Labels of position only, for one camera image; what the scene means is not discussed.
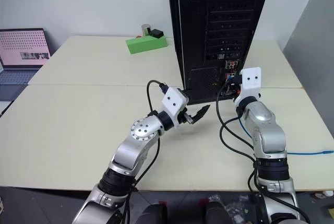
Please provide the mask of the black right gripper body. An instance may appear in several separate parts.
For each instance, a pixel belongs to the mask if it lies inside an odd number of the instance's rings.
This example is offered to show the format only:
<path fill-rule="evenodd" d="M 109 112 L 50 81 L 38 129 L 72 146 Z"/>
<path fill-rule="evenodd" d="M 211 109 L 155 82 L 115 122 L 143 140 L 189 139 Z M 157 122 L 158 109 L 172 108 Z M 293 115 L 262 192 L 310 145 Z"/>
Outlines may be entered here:
<path fill-rule="evenodd" d="M 237 95 L 240 93 L 242 76 L 231 76 L 226 81 L 226 95 Z"/>

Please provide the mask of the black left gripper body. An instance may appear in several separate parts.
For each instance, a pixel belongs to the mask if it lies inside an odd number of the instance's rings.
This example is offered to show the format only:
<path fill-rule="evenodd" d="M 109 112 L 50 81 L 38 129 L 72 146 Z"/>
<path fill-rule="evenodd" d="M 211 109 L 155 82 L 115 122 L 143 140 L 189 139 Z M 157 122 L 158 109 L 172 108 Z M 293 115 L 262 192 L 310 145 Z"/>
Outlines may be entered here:
<path fill-rule="evenodd" d="M 194 123 L 194 119 L 187 114 L 187 107 L 185 107 L 179 114 L 178 114 L 178 123 L 182 124 L 182 123 L 189 123 L 189 124 L 193 124 Z"/>

